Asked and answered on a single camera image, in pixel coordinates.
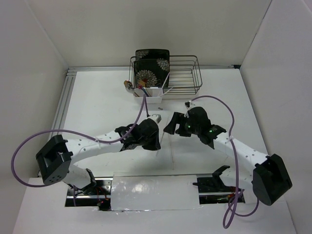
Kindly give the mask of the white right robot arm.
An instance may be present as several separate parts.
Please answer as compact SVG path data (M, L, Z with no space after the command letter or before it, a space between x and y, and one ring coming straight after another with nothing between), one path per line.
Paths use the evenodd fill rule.
M175 112L164 132L182 137L196 135L203 144L234 158L232 141L238 162L251 173L254 195L265 205L273 205L293 186L284 161L279 155L269 156L231 137L221 126L211 124L202 107L193 107L185 114Z

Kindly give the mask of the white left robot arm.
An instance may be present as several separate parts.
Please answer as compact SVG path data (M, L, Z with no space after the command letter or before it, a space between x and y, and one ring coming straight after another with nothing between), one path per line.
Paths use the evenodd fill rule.
M138 146L148 151L159 150L160 121L160 115L151 115L140 124L116 128L95 140L65 140L62 135L53 136L36 155L43 184L49 186L62 181L85 195L92 194L97 186L93 173L76 163L105 153L133 150Z

